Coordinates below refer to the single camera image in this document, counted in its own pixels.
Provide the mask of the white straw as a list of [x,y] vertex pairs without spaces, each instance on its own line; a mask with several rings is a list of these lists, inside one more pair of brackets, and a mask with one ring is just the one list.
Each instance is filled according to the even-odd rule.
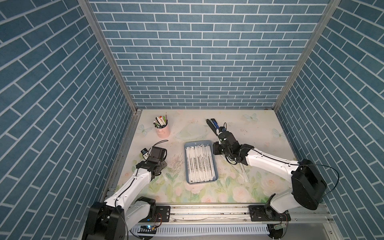
[[188,168],[189,168],[189,182],[190,184],[194,183],[195,180],[195,172],[193,168],[193,163],[192,159],[190,156],[190,148],[186,148],[186,157],[187,157],[187,163],[188,163]]
[[194,169],[194,181],[197,183],[199,181],[198,167],[196,164],[195,148],[190,148],[191,161]]

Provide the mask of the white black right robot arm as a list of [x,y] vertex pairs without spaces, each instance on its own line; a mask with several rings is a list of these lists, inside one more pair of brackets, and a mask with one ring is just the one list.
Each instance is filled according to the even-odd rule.
[[221,127],[214,143],[214,154],[222,155],[230,164],[256,167],[267,171],[288,183],[281,193],[273,192],[264,205],[250,206],[253,221],[290,221],[289,210],[304,207],[316,210],[321,202],[327,184],[309,160],[300,162],[267,154],[248,144],[240,144],[234,135]]

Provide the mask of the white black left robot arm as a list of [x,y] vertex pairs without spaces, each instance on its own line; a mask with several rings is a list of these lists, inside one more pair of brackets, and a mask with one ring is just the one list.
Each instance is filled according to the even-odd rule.
[[142,150],[147,158],[136,165],[136,172],[104,202],[95,202],[89,209],[83,240],[127,240],[130,230],[140,221],[156,222],[156,200],[140,197],[144,187],[167,166],[167,150],[152,147]]

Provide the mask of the white straws pile right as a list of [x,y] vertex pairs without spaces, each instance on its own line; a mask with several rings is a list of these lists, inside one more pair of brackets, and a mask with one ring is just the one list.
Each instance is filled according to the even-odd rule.
[[222,177],[229,177],[230,180],[240,180],[240,183],[249,183],[249,177],[246,172],[245,167],[242,164],[231,164],[227,162],[227,159],[224,155],[221,157],[221,166],[219,167],[219,175]]

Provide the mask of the blue storage box tray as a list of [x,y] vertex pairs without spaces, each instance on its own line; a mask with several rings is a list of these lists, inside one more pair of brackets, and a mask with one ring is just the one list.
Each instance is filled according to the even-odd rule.
[[[186,148],[195,148],[196,164],[198,167],[199,181],[190,184],[189,168],[186,157]],[[211,141],[188,142],[184,145],[186,162],[186,180],[190,185],[215,182],[219,178],[215,156],[213,154],[213,143]]]

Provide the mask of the blue black stapler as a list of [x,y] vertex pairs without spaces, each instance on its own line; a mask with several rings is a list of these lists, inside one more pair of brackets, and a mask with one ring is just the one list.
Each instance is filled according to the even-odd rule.
[[216,136],[220,133],[220,127],[215,119],[206,119],[206,123]]

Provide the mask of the pink pen cup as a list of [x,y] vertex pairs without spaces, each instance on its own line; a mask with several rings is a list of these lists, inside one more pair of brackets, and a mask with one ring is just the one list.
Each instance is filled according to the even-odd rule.
[[162,139],[169,137],[171,134],[171,130],[170,130],[168,121],[166,121],[166,125],[162,125],[162,126],[160,126],[158,122],[156,123],[157,123],[156,132],[158,137]]

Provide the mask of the pens in cup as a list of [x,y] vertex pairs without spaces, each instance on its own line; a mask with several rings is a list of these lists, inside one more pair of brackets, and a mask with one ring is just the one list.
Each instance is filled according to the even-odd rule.
[[168,125],[167,115],[155,117],[154,126],[157,129],[163,129]]

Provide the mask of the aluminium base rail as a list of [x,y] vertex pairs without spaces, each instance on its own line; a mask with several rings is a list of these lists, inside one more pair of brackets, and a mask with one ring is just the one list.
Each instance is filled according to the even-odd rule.
[[327,223],[331,214],[324,204],[314,211],[298,207],[283,214],[268,212],[263,204],[155,204],[137,201],[126,210],[106,203],[94,203],[90,208],[85,228],[93,232],[98,227],[128,224],[280,224]]

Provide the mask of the aluminium corner post left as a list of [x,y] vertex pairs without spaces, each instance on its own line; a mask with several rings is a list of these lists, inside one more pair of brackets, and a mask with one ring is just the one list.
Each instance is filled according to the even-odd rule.
[[125,83],[125,80],[119,70],[119,67],[115,61],[115,58],[112,54],[112,51],[108,45],[108,42],[103,34],[103,31],[97,21],[97,18],[96,18],[96,15],[91,7],[91,4],[89,1],[86,1],[86,0],[78,0],[78,3],[95,35],[95,38],[97,39],[97,42],[99,43],[106,59],[107,59],[107,62],[114,74],[114,76],[116,77],[116,80],[119,84],[119,86],[121,87],[122,91],[123,91],[123,94],[128,102],[128,105],[130,106],[130,108],[132,109],[133,113],[136,114],[137,112],[137,107],[136,107],[136,104],[133,100],[133,98],[131,97],[130,93],[129,93],[129,90],[127,88],[127,85]]

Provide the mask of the aluminium corner post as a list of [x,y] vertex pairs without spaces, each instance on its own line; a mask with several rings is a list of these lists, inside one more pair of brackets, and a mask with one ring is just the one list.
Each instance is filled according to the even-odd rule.
[[303,52],[301,53],[300,57],[298,58],[298,61],[296,65],[293,67],[293,70],[288,77],[284,87],[282,88],[281,93],[279,94],[276,102],[273,105],[273,110],[275,113],[278,112],[278,109],[282,105],[285,97],[287,96],[290,88],[293,86],[293,84],[296,81],[296,78],[298,77],[300,71],[302,70],[305,62],[307,61],[309,55],[311,54],[312,50],[314,49],[316,43],[318,42],[320,36],[322,35],[324,29],[326,28],[328,22],[330,21],[332,15],[336,11],[337,7],[339,6],[341,0],[330,0],[327,6],[325,7],[325,10],[317,23],[316,27],[314,28],[314,31],[309,38],[307,44],[304,47]]
[[127,88],[127,85],[125,83],[125,80],[119,70],[119,67],[115,61],[115,58],[112,54],[112,51],[108,45],[108,42],[103,34],[103,31],[97,21],[97,18],[96,18],[96,15],[91,7],[91,4],[89,1],[86,1],[86,0],[78,0],[78,3],[95,35],[95,38],[97,39],[97,42],[99,43],[106,59],[107,59],[107,62],[114,74],[114,76],[116,77],[116,80],[119,84],[119,86],[121,87],[122,91],[123,91],[123,94],[128,102],[128,105],[130,106],[130,108],[132,109],[133,113],[136,114],[137,112],[137,107],[136,107],[136,104],[133,100],[133,98],[131,97],[130,93],[129,93],[129,90]]

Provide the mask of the aluminium corner post right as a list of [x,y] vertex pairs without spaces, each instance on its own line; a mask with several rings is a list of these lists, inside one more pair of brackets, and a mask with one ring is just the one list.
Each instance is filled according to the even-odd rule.
[[326,28],[328,22],[330,21],[332,15],[336,11],[337,7],[339,6],[341,0],[330,0],[327,6],[325,7],[325,10],[317,23],[316,27],[314,28],[314,31],[309,38],[307,44],[304,47],[303,52],[301,53],[300,57],[298,58],[298,61],[296,65],[293,67],[293,70],[288,77],[284,87],[282,88],[281,93],[279,94],[276,102],[273,105],[273,110],[275,113],[278,112],[278,109],[282,105],[285,97],[287,96],[290,88],[293,86],[293,84],[296,81],[296,78],[298,77],[300,71],[302,70],[305,62],[307,61],[309,55],[311,54],[312,50],[314,49],[316,43],[318,42],[320,36],[322,35],[324,29]]

